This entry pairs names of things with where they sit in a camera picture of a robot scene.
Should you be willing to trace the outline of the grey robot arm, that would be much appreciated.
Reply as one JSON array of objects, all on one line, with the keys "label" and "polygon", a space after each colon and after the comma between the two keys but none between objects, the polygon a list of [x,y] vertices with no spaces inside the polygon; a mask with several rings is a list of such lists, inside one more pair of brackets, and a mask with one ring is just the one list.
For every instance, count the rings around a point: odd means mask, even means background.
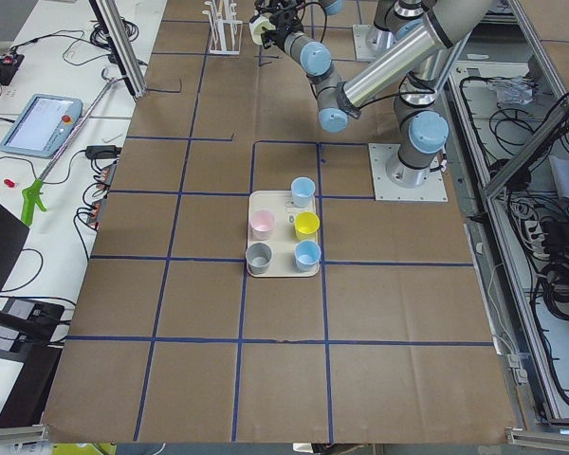
[{"label": "grey robot arm", "polygon": [[341,1],[255,1],[249,30],[253,43],[264,49],[278,47],[305,73],[318,105],[321,128],[339,133],[348,125],[348,115],[339,108],[336,89],[341,76],[333,64],[331,51],[304,32],[303,16],[307,8],[318,7],[324,23],[340,12]]},{"label": "grey robot arm", "polygon": [[489,1],[396,1],[386,15],[395,41],[363,71],[336,89],[338,107],[357,116],[376,95],[400,82],[394,109],[402,142],[385,165],[396,185],[425,183],[449,136],[447,121],[432,110],[464,41],[489,10]]}]

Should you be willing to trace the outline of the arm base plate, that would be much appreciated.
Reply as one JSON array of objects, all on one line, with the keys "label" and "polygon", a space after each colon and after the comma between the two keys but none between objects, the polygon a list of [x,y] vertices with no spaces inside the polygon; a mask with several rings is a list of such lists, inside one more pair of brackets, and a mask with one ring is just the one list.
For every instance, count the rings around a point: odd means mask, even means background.
[{"label": "arm base plate", "polygon": [[395,35],[375,25],[353,25],[356,60],[369,63],[395,43]]},{"label": "arm base plate", "polygon": [[446,203],[449,201],[441,166],[435,157],[428,168],[406,167],[398,144],[369,143],[369,161],[377,202]]}]

